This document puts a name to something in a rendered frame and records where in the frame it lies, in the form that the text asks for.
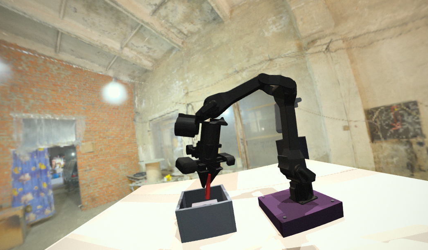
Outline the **red peg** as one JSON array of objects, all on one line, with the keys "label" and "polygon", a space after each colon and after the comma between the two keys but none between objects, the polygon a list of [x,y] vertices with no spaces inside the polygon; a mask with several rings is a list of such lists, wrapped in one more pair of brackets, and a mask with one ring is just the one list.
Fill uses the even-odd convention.
[{"label": "red peg", "polygon": [[210,181],[211,181],[211,174],[208,174],[207,177],[207,183],[205,185],[205,199],[209,200],[210,199]]}]

